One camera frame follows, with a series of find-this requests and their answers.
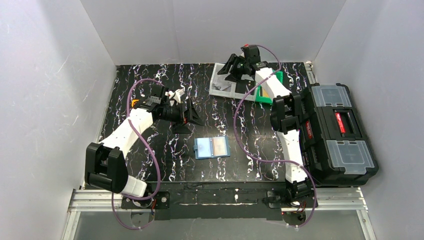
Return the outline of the blue card holder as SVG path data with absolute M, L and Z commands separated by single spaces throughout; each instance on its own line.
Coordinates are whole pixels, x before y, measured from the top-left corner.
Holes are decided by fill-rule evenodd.
M 225 137 L 226 138 L 226 145 L 227 145 L 228 154 L 225 155 L 225 156 L 220 156 L 220 157 L 214 156 L 212 138 L 215 138 L 215 137 L 195 138 L 193 149 L 194 149 L 196 160 L 217 159 L 217 158 L 229 157 L 231 155 L 228 137 L 227 136 L 216 136 L 216 137 Z

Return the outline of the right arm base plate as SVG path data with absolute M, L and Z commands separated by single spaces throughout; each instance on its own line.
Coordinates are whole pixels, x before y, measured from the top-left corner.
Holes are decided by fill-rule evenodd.
M 319 206 L 313 190 L 299 198 L 293 198 L 288 190 L 269 190 L 262 202 L 270 209 L 280 209 L 285 224 L 296 228 L 305 225 Z

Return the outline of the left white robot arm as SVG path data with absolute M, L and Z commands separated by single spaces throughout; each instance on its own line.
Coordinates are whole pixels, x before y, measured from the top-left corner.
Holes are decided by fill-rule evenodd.
M 204 125 L 191 98 L 186 100 L 186 108 L 183 107 L 183 94 L 182 89 L 154 85 L 145 98 L 132 100 L 123 123 L 102 141 L 87 146 L 85 182 L 135 200 L 152 198 L 154 194 L 146 192 L 147 183 L 129 175 L 126 156 L 141 134 L 158 120 L 172 123 L 173 134 L 191 134 L 188 124 Z

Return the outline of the yellow credit card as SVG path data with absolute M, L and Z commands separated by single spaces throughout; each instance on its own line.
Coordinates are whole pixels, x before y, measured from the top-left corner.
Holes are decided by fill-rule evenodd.
M 228 154 L 227 140 L 225 136 L 212 138 L 212 146 L 214 156 L 221 157 Z

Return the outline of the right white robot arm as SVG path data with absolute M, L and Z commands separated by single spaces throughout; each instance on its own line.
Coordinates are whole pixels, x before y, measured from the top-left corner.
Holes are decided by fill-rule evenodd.
M 285 181 L 300 184 L 308 180 L 300 143 L 301 98 L 287 89 L 277 78 L 277 71 L 261 59 L 261 45 L 246 44 L 241 47 L 242 54 L 231 54 L 218 75 L 226 75 L 226 80 L 240 82 L 247 75 L 255 80 L 255 86 L 241 98 L 243 101 L 258 87 L 262 88 L 272 100 L 270 124 L 279 137 L 285 164 Z

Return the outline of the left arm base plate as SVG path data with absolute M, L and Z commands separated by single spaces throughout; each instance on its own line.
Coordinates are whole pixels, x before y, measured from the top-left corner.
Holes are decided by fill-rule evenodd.
M 168 191 L 159 191 L 154 197 L 147 200 L 135 200 L 122 197 L 121 208 L 125 210 L 153 209 L 163 210 L 170 206 L 170 193 Z

